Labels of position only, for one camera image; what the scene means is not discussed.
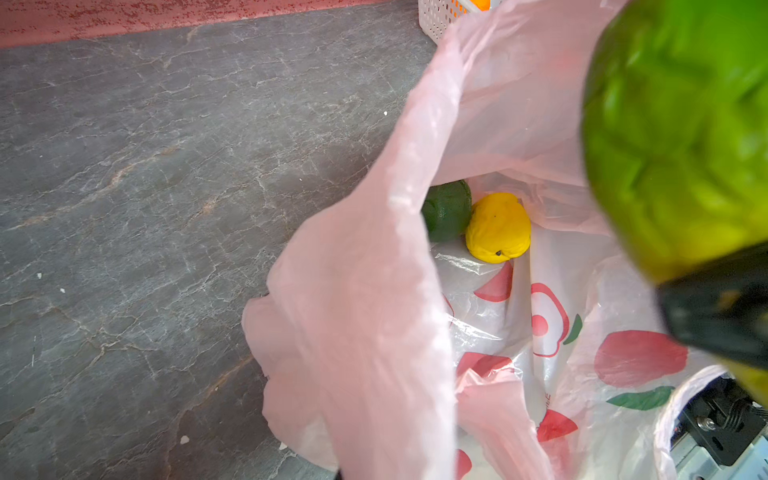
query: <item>pink plastic bag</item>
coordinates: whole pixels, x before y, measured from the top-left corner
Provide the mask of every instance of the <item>pink plastic bag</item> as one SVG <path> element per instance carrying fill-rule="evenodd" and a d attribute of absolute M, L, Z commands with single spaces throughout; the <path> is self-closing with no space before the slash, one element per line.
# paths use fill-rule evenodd
<path fill-rule="evenodd" d="M 278 439 L 349 480 L 674 478 L 674 418 L 724 370 L 662 333 L 581 171 L 583 78 L 620 6 L 506 0 L 447 31 L 366 178 L 243 312 Z M 462 178 L 521 199 L 528 253 L 431 249 L 426 191 Z"/>

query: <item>orange object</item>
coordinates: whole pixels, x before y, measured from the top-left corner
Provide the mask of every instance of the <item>orange object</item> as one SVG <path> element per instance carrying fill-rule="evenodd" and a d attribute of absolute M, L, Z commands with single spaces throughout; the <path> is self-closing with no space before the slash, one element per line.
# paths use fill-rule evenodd
<path fill-rule="evenodd" d="M 491 0 L 472 0 L 475 7 L 480 8 L 482 11 L 487 12 L 491 9 Z"/>

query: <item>black plastic part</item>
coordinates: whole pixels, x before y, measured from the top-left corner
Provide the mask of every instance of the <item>black plastic part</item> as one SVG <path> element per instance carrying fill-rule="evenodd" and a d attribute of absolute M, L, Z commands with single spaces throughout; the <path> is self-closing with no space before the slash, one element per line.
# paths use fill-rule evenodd
<path fill-rule="evenodd" d="M 680 343 L 768 369 L 768 242 L 662 283 L 657 300 Z"/>
<path fill-rule="evenodd" d="M 752 399 L 736 382 L 718 378 L 688 402 L 680 421 L 715 462 L 730 467 L 765 427 L 753 410 Z M 714 430 L 699 427 L 699 419 L 706 418 L 714 421 Z"/>
<path fill-rule="evenodd" d="M 686 433 L 688 433 L 688 430 L 685 428 L 685 424 L 680 419 L 677 419 L 677 424 L 674 426 L 672 436 L 670 437 L 670 450 L 683 439 Z"/>

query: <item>screw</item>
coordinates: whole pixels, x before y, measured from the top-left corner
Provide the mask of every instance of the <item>screw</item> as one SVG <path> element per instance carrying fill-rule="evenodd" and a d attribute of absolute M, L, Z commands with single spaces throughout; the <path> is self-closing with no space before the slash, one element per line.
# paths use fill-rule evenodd
<path fill-rule="evenodd" d="M 696 424 L 699 425 L 700 429 L 708 432 L 717 430 L 717 424 L 709 417 L 696 417 Z"/>

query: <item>yellow lemon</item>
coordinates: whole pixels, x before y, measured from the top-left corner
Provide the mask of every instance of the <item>yellow lemon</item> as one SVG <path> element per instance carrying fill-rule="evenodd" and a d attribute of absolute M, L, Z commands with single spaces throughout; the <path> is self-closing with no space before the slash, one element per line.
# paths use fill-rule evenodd
<path fill-rule="evenodd" d="M 515 195 L 490 194 L 472 206 L 466 241 L 475 258 L 506 262 L 531 246 L 531 219 Z"/>

